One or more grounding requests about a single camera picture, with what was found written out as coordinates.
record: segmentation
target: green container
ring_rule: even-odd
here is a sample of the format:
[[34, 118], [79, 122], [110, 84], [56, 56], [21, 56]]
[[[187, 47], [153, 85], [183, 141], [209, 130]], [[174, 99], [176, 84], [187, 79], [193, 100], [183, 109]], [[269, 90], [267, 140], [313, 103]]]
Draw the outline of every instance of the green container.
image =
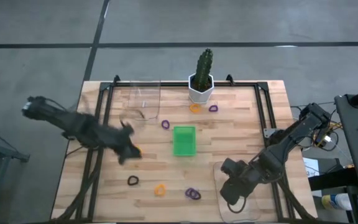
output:
[[173, 155], [194, 156], [196, 154], [196, 127], [178, 126], [173, 128]]

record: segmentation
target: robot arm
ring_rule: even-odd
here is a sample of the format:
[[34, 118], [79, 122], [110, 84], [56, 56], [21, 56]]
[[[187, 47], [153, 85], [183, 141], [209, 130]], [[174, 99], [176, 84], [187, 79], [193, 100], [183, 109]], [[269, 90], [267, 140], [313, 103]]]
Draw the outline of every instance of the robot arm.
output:
[[220, 194], [235, 205], [240, 196], [247, 198], [258, 184], [277, 181], [282, 177], [288, 153], [316, 129], [329, 125], [330, 114], [315, 103], [301, 111], [299, 120], [284, 131], [276, 131], [263, 149], [248, 164], [227, 158], [221, 171], [229, 176]]
[[47, 99], [42, 96], [29, 97], [27, 101], [22, 109], [25, 117], [47, 121], [64, 130], [63, 136], [75, 137], [87, 148], [109, 147], [119, 156], [120, 164], [127, 158], [141, 157], [139, 149], [129, 137], [134, 133], [129, 125], [121, 129], [103, 126], [90, 114], [61, 110], [47, 104]]

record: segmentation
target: transparent acrylic sheet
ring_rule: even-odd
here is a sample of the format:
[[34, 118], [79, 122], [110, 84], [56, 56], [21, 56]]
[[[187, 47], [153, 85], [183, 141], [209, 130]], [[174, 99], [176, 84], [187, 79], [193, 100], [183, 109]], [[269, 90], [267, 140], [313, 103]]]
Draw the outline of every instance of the transparent acrylic sheet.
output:
[[[237, 222], [249, 222], [256, 221], [261, 216], [261, 211], [256, 201], [254, 193], [251, 193], [247, 197], [246, 206], [244, 207], [241, 213], [232, 213], [228, 207], [227, 202], [222, 198], [219, 191], [221, 190], [223, 183], [229, 178], [228, 175], [221, 171], [221, 166], [223, 162], [217, 162], [214, 164], [214, 181], [215, 181], [215, 190], [216, 196], [218, 197], [219, 212], [221, 213], [222, 220], [226, 223], [237, 223]], [[238, 211], [241, 209], [244, 199], [241, 197], [237, 204], [231, 205], [233, 211]]]
[[160, 95], [161, 80], [151, 77], [140, 77], [137, 80], [132, 80], [127, 109], [132, 112], [137, 110], [142, 113], [141, 117], [134, 117], [136, 120], [148, 121], [155, 119], [160, 111]]

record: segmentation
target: white pot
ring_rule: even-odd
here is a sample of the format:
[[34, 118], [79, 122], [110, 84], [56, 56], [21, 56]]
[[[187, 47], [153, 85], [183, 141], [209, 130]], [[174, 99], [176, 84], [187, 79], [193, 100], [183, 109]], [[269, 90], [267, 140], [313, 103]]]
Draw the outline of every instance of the white pot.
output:
[[195, 75], [196, 74], [194, 73], [189, 76], [189, 97], [194, 103], [205, 104], [209, 100], [209, 97], [211, 96], [211, 93], [214, 90], [214, 77], [212, 75], [209, 75], [212, 81], [211, 88], [201, 93], [197, 90], [192, 89], [190, 85], [190, 80]]

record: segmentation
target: bottle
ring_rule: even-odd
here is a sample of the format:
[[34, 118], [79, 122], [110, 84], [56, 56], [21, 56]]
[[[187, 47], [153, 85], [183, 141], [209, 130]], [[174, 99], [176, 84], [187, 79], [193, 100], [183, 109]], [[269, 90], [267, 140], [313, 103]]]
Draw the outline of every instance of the bottle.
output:
[[348, 194], [324, 195], [321, 198], [321, 203], [323, 204], [324, 208], [328, 210], [352, 210], [352, 205]]

